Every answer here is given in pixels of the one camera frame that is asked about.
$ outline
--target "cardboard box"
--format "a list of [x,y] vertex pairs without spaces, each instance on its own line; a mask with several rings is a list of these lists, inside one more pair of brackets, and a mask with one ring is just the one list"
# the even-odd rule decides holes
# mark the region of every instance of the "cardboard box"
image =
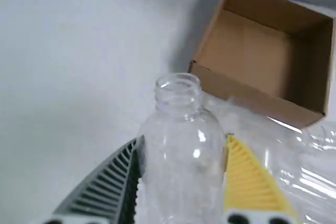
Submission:
[[221,0],[190,72],[204,91],[302,128],[327,112],[333,26],[287,0]]

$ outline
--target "white surface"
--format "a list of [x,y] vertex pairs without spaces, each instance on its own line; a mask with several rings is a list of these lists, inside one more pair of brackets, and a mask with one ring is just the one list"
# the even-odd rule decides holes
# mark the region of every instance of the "white surface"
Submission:
[[135,137],[154,81],[187,69],[216,2],[0,0],[3,223],[52,212]]

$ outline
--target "plastic wrap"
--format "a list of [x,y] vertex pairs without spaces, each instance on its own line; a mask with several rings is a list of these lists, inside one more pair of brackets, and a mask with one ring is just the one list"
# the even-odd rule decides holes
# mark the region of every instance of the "plastic wrap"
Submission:
[[[219,119],[224,133],[245,142],[276,179],[301,223],[329,224],[336,219],[336,123],[304,130],[204,94],[204,106]],[[135,224],[147,223],[139,181]]]

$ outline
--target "bottle mouth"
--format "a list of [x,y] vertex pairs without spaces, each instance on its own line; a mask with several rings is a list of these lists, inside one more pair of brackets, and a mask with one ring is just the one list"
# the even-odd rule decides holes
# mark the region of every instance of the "bottle mouth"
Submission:
[[155,85],[156,107],[161,111],[192,113],[199,108],[202,89],[199,78],[190,73],[170,73]]
[[158,89],[184,90],[200,87],[199,78],[191,73],[169,73],[160,77],[155,84]]

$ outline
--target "plastic bottle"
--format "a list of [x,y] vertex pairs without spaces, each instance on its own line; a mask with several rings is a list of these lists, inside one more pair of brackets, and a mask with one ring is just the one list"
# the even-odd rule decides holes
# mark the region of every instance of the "plastic bottle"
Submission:
[[138,137],[149,223],[220,223],[225,140],[217,118],[202,107],[199,79],[161,77],[155,99]]

